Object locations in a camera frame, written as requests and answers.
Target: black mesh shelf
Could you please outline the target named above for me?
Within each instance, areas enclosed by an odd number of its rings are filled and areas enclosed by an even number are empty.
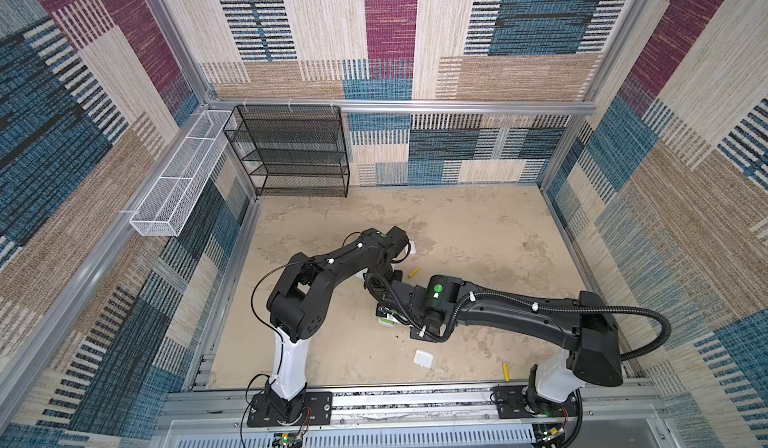
[[[334,106],[237,106],[225,131],[256,193],[345,197],[350,164]]]

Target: stained beige surface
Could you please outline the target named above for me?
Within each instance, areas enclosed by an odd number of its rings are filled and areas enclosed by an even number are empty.
[[[348,198],[265,198],[224,334],[210,388],[243,387],[271,372],[274,334],[253,316],[251,290],[264,274],[297,251],[322,254],[341,246],[351,232],[394,224],[416,242],[416,253],[399,268],[412,284],[426,286],[448,274],[497,290],[540,297],[575,296],[583,285],[560,233],[536,187],[351,188]],[[275,273],[254,298],[265,308]],[[495,328],[458,326],[444,344],[408,338],[403,326],[385,328],[373,315],[376,302],[351,278],[334,291],[328,317],[312,337],[306,378],[310,385],[497,380],[502,363],[525,378],[555,346]],[[417,349],[435,355],[432,370],[413,363]]]

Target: black corrugated tube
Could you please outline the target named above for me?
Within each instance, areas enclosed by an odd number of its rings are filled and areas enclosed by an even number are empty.
[[[383,276],[376,273],[369,273],[366,274],[366,287],[371,290],[372,284],[376,283],[380,286],[383,286],[387,291],[389,291],[389,294],[392,296],[392,299],[395,301],[395,304],[397,305],[397,308],[399,310],[399,314],[402,315],[410,325],[418,328],[419,330],[423,330],[424,327],[417,323],[412,317],[408,309],[406,308],[405,304],[400,300],[400,298],[397,296],[397,293],[392,289],[392,286],[389,284],[389,281],[386,280]],[[533,303],[530,303],[526,300],[523,300],[522,298],[518,298],[514,296],[511,293],[505,293],[503,291],[496,291],[496,290],[489,290],[487,288],[483,289],[482,291],[478,291],[477,293],[474,293],[475,298],[499,298],[506,301],[511,301],[515,304],[521,304],[523,306],[529,307],[533,310]],[[424,334],[430,338],[432,338],[434,341],[437,341],[439,343],[442,343],[444,341],[447,341],[448,338],[450,338],[451,333],[453,333],[453,330],[456,328],[456,317],[458,316],[458,312],[461,310],[461,308],[469,301],[470,296],[469,293],[462,296],[460,299],[456,301],[456,304],[453,307],[453,311],[451,312],[451,316],[448,317],[448,320],[446,321],[446,328],[444,329],[442,335],[433,333],[429,330],[425,330]],[[658,347],[663,345],[670,337],[670,334],[672,334],[672,325],[668,321],[668,319],[663,316],[661,313],[658,313],[653,310],[648,310],[647,308],[638,308],[638,307],[555,307],[548,304],[540,304],[538,306],[539,311],[549,311],[551,313],[576,313],[576,314],[603,314],[603,313],[612,313],[612,314],[635,314],[641,317],[648,317],[653,318],[654,320],[658,321],[661,324],[661,332],[658,334],[658,336],[651,341],[650,343],[646,344],[645,346],[639,347],[636,350],[629,351],[627,353],[621,354],[621,360],[631,360],[632,358],[641,357],[643,355],[646,355],[650,353],[653,350],[656,350]]]

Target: white wire basket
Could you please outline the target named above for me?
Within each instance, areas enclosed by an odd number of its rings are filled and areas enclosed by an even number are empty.
[[[178,236],[216,166],[227,140],[224,129],[235,129],[231,112],[207,110],[176,150],[130,224],[141,236]]]

